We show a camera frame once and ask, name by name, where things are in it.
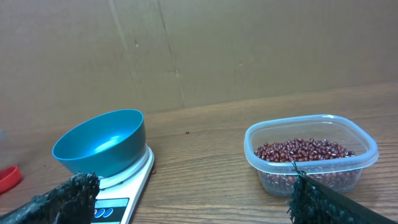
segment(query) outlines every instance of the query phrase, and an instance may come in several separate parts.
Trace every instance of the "red object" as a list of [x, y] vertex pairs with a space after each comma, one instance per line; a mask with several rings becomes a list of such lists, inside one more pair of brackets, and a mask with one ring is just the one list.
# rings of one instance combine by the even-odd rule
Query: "red object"
[[7, 192], [15, 187], [22, 179], [22, 174], [18, 166], [11, 166], [0, 170], [0, 194]]

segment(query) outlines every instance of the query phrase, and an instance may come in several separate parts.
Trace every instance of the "adzuki bean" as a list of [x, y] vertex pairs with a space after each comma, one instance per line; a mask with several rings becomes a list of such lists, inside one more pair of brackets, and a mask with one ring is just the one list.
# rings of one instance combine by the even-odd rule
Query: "adzuki bean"
[[347, 151], [337, 142], [329, 142], [326, 139], [316, 141], [313, 138], [308, 141], [294, 139], [293, 141], [274, 142], [273, 144], [265, 142], [264, 146], [259, 146], [254, 154], [261, 159], [264, 155], [270, 156], [272, 159], [269, 159], [269, 162], [280, 162], [281, 158], [302, 162], [355, 156], [353, 151]]
[[[347, 151], [347, 148], [337, 142], [330, 142], [326, 139], [319, 141], [314, 138], [310, 138], [308, 141], [295, 138], [294, 140], [272, 144], [265, 142], [263, 146], [258, 147], [254, 154], [268, 162], [306, 162], [355, 156], [353, 151]], [[308, 176], [333, 190], [345, 192], [353, 187], [360, 174], [361, 169], [309, 174]], [[275, 195], [285, 196], [292, 193], [294, 182], [297, 179], [296, 175], [268, 174], [261, 171], [259, 176], [267, 191], [271, 191]]]

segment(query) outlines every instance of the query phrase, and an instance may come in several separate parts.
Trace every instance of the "white kitchen scale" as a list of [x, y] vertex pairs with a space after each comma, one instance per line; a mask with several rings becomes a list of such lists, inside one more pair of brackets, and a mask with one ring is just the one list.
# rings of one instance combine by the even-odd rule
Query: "white kitchen scale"
[[91, 224], [127, 224], [137, 207], [154, 166], [155, 156], [145, 145], [145, 154], [131, 166], [101, 178]]

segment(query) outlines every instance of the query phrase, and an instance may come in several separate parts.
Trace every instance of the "wooden table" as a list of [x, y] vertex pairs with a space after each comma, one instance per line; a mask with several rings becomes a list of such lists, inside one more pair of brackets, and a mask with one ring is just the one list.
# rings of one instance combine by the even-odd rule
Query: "wooden table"
[[[398, 83], [380, 83], [147, 115], [157, 172], [134, 222], [289, 223], [287, 198], [268, 195], [246, 161], [244, 133], [260, 121], [322, 113], [351, 119], [377, 141], [379, 160], [347, 195], [398, 221]], [[51, 150], [72, 126], [9, 133], [0, 168], [17, 164], [24, 180], [0, 197], [0, 213], [71, 176]]]

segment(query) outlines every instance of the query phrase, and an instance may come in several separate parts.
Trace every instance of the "clear plastic container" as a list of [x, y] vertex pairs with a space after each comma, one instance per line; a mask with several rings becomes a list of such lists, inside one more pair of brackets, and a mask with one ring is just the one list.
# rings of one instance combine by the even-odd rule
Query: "clear plastic container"
[[337, 192], [354, 189], [362, 169], [374, 164], [379, 153], [375, 140], [352, 121], [334, 115], [311, 115], [264, 121], [251, 126], [244, 138], [244, 152], [258, 170], [264, 189], [271, 195], [289, 196], [297, 173], [291, 162], [267, 162], [254, 152], [265, 142], [288, 139], [327, 139], [354, 151], [356, 156], [322, 161], [296, 162], [298, 169]]

